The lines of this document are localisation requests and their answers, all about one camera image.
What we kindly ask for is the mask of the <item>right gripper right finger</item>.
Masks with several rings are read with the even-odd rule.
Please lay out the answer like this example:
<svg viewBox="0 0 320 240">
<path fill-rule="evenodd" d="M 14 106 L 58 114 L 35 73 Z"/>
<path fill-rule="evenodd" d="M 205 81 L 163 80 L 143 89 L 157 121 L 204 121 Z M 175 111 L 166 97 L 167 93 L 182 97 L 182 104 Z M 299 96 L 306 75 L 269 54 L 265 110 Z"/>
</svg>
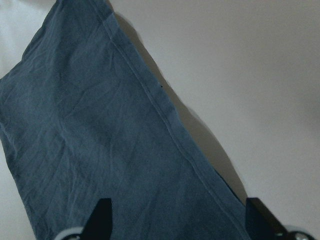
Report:
<svg viewBox="0 0 320 240">
<path fill-rule="evenodd" d="M 288 231 L 258 197 L 248 197 L 245 228 L 252 240 L 285 240 Z"/>
</svg>

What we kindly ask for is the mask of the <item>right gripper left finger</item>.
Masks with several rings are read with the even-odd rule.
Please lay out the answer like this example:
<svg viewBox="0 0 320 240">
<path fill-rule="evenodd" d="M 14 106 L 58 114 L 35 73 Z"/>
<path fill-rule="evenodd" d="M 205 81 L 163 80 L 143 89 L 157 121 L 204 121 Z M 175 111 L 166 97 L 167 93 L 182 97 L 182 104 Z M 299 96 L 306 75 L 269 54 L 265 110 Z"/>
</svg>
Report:
<svg viewBox="0 0 320 240">
<path fill-rule="evenodd" d="M 113 230 L 112 200 L 100 199 L 87 220 L 82 232 L 82 240 L 109 240 Z"/>
</svg>

